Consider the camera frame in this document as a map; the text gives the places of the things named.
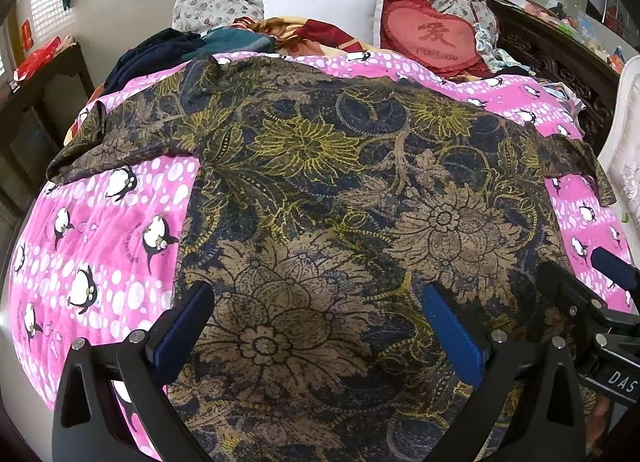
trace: screw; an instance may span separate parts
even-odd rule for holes
[[[499,328],[491,332],[491,339],[496,343],[504,343],[508,338],[509,336],[507,335],[507,332],[500,330]]]
[[[602,334],[596,334],[596,343],[601,347],[607,346],[607,338]]]
[[[79,350],[84,346],[85,343],[86,341],[84,340],[84,337],[78,337],[78,339],[73,340],[73,342],[71,343],[71,347],[74,350]]]
[[[563,337],[553,336],[551,338],[551,344],[555,346],[558,350],[563,349],[566,346],[566,341]]]
[[[132,333],[129,334],[129,343],[137,344],[145,338],[144,330],[133,330]]]

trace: chinese character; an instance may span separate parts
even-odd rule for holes
[[[445,28],[442,23],[434,22],[427,23],[426,25],[420,25],[418,30],[428,30],[425,35],[418,37],[420,41],[440,41],[443,45],[447,45],[448,47],[456,47],[456,45],[452,45],[448,41],[445,41],[444,34],[449,32],[449,29]]]

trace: dark blue clothing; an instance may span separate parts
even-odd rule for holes
[[[179,32],[167,28],[128,50],[113,67],[104,82],[104,92],[119,92],[136,77],[148,76],[173,68],[189,59],[184,55],[203,47],[205,42],[193,32]]]

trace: white pillow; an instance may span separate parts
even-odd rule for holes
[[[306,17],[337,26],[360,41],[380,47],[384,0],[262,0],[264,18]]]

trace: red paper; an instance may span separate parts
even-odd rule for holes
[[[22,23],[22,48],[31,50],[33,48],[33,37],[31,36],[31,24],[29,20]]]

